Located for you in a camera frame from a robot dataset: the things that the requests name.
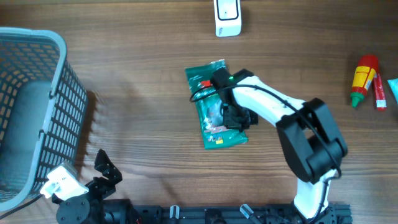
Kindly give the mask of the green 3M wipes pouch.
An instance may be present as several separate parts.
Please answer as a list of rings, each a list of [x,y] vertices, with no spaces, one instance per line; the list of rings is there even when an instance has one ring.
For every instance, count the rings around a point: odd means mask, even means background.
[[[215,89],[211,87],[210,78],[213,72],[219,68],[226,68],[223,59],[185,69],[189,90],[195,95],[195,99],[214,92]],[[218,94],[195,103],[200,121],[201,136],[206,150],[232,147],[245,144],[248,141],[245,132],[223,126],[221,105],[222,100]]]

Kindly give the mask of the sriracha bottle with green cap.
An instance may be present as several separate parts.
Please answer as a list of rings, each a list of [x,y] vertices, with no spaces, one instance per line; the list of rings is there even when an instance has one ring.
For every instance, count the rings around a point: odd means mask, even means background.
[[[357,108],[364,100],[378,70],[379,59],[375,55],[368,54],[360,58],[354,72],[350,93],[351,106],[353,108]]]

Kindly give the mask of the red stick sachet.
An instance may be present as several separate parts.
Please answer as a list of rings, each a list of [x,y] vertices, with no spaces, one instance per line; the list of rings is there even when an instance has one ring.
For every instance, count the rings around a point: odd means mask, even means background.
[[[376,73],[375,77],[373,78],[373,90],[375,96],[376,109],[378,111],[385,111],[387,108],[386,96],[384,93],[384,87],[382,84],[382,79],[380,74]]]

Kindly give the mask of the teal wet wipes packet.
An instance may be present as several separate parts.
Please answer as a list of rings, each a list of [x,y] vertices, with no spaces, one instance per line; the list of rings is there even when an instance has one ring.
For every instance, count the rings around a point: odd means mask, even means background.
[[[396,102],[398,103],[398,78],[390,79],[387,82],[391,88],[394,98],[396,99]]]

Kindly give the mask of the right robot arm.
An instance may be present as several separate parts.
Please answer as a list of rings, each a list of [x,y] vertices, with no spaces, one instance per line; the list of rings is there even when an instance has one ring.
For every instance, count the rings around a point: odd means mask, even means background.
[[[348,153],[341,131],[320,99],[298,100],[267,86],[252,72],[213,72],[210,82],[223,105],[223,125],[243,131],[262,117],[279,137],[285,161],[298,178],[294,207],[307,223],[315,223],[328,206],[330,182],[341,177]]]

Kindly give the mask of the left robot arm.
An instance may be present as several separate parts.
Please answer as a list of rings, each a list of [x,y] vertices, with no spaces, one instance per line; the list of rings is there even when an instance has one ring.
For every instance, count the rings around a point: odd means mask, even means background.
[[[123,180],[121,172],[100,149],[95,159],[95,170],[102,174],[87,183],[88,192],[64,200],[59,204],[56,219],[59,224],[139,223],[129,199],[108,200],[116,185]]]

